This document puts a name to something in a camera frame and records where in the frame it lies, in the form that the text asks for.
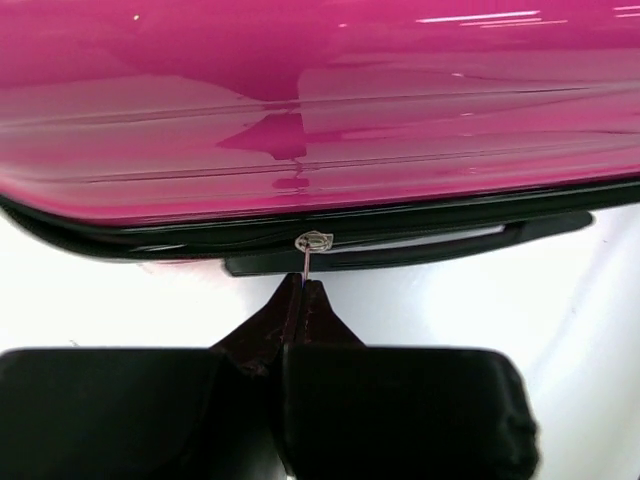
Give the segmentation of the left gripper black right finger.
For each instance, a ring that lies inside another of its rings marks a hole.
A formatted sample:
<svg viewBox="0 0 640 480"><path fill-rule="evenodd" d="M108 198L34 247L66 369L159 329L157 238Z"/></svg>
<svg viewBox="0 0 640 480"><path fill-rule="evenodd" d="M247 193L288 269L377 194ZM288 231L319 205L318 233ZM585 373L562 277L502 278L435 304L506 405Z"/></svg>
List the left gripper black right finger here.
<svg viewBox="0 0 640 480"><path fill-rule="evenodd" d="M282 442L298 479L529 479L539 462L505 355L364 345L318 281L282 355Z"/></svg>

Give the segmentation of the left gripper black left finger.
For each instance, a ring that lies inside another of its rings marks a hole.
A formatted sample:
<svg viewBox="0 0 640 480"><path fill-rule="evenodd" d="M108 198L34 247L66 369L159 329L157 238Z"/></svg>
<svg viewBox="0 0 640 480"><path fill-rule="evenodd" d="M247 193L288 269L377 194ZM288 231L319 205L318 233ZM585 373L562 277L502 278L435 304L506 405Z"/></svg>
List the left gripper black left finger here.
<svg viewBox="0 0 640 480"><path fill-rule="evenodd" d="M5 479L288 479L282 349L303 293L287 275L207 348L24 348L1 357Z"/></svg>

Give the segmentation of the pink hard-shell suitcase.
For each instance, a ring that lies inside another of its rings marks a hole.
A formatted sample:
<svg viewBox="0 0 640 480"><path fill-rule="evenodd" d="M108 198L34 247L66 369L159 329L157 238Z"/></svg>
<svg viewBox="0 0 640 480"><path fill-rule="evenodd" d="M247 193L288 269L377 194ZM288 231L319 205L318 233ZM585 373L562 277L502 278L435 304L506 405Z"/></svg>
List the pink hard-shell suitcase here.
<svg viewBox="0 0 640 480"><path fill-rule="evenodd" d="M405 266L638 199L635 1L1 5L1 207L70 252Z"/></svg>

